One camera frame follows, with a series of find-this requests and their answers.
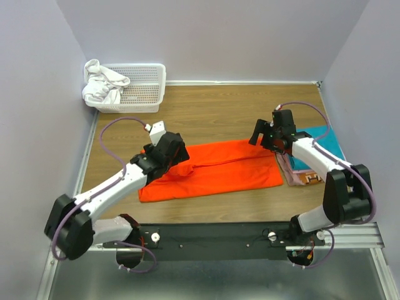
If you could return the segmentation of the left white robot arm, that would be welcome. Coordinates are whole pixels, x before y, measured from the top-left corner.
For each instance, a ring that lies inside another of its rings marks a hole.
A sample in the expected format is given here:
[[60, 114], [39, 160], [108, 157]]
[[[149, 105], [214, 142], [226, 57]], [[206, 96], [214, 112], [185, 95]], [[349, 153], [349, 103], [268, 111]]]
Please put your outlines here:
[[156, 145], [144, 146], [122, 170], [88, 192], [59, 196], [51, 209], [44, 233], [59, 261], [80, 258], [93, 244], [95, 223], [103, 212], [129, 194], [187, 161], [189, 154], [179, 133], [165, 132]]

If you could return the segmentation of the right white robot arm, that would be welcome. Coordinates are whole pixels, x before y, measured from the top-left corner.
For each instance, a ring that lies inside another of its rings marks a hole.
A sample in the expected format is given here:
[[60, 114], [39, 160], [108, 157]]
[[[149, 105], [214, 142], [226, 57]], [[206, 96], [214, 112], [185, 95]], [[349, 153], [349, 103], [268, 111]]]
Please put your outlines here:
[[258, 119], [249, 143], [301, 160], [325, 183], [322, 204], [291, 218], [287, 238], [293, 244], [303, 244], [320, 229], [374, 217], [376, 199], [369, 169], [335, 156], [308, 132], [298, 131], [291, 110], [275, 109], [272, 121]]

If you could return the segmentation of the orange t shirt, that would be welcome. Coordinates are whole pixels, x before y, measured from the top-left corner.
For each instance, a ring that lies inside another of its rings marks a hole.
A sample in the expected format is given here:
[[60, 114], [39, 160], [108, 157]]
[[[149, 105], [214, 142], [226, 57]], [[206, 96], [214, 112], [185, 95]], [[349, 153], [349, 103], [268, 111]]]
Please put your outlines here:
[[139, 201], [172, 199], [273, 188], [283, 184], [274, 154], [246, 140], [187, 147], [189, 160], [138, 191]]

